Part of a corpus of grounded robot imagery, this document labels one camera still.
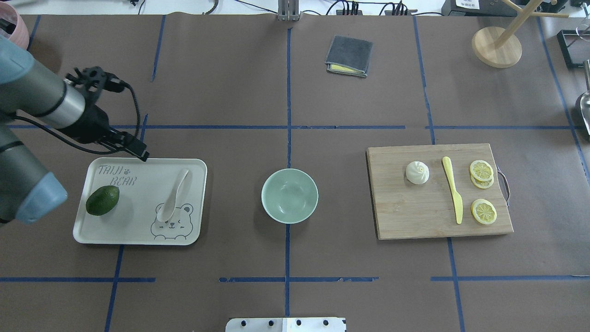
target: white meringue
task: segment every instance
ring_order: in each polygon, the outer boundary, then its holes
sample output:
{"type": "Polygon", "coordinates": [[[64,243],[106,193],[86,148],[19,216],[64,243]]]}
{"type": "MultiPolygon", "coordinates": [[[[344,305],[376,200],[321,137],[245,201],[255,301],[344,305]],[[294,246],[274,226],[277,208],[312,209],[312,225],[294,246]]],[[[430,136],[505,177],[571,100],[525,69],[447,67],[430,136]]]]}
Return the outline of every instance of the white meringue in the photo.
{"type": "Polygon", "coordinates": [[[423,162],[413,161],[406,167],[406,177],[414,184],[423,184],[430,178],[430,170],[423,162]]]}

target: wooden cutting board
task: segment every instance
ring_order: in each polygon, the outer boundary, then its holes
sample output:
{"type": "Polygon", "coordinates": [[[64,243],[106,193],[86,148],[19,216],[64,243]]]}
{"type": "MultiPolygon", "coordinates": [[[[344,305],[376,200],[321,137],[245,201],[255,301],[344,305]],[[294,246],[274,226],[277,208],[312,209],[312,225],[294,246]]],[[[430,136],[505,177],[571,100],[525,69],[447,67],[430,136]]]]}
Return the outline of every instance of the wooden cutting board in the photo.
{"type": "Polygon", "coordinates": [[[367,160],[380,240],[514,232],[489,144],[368,148],[367,160]],[[457,191],[463,198],[462,224],[455,222],[453,198],[443,169],[444,156],[451,158],[457,191]],[[474,160],[485,160],[494,169],[494,184],[490,188],[480,189],[471,182],[469,166],[474,160]],[[406,166],[413,161],[422,161],[430,169],[430,179],[425,184],[416,185],[406,178],[406,166]],[[471,204],[478,198],[490,201],[496,208],[493,224],[482,225],[471,215],[471,204]]]}

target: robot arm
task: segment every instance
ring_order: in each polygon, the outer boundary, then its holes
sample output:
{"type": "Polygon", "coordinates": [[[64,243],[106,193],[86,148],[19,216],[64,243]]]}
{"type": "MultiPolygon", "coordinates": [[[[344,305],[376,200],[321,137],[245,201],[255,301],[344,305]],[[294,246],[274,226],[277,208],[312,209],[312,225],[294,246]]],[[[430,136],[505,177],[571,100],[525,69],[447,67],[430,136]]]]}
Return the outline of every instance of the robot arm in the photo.
{"type": "Polygon", "coordinates": [[[53,174],[6,127],[19,109],[79,143],[94,142],[147,160],[146,145],[109,126],[109,117],[95,105],[102,89],[131,87],[99,67],[76,72],[78,77],[68,75],[71,83],[66,83],[0,36],[0,223],[14,218],[35,222],[67,198],[53,174]]]}

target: white spoon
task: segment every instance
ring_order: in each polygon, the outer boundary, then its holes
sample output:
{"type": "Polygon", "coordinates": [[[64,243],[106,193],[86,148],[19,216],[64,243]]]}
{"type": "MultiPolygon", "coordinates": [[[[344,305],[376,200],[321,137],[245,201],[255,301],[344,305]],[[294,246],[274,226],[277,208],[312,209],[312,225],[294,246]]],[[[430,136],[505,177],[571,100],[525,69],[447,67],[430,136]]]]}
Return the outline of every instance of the white spoon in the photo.
{"type": "Polygon", "coordinates": [[[183,168],[180,173],[178,173],[176,182],[174,182],[174,186],[172,187],[172,191],[170,192],[168,199],[164,202],[164,206],[162,206],[156,214],[156,219],[159,222],[167,222],[170,220],[170,218],[172,218],[172,215],[174,214],[174,208],[176,207],[176,200],[178,199],[178,193],[181,190],[182,182],[189,172],[189,170],[183,168]]]}

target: white label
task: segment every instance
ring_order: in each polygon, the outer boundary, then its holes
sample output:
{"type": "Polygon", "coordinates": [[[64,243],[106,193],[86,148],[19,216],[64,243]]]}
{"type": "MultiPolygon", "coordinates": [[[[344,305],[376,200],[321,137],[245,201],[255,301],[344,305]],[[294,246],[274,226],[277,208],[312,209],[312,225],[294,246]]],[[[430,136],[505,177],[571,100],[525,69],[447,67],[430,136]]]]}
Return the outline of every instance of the white label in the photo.
{"type": "Polygon", "coordinates": [[[455,3],[463,8],[479,9],[479,0],[456,0],[455,3]]]}

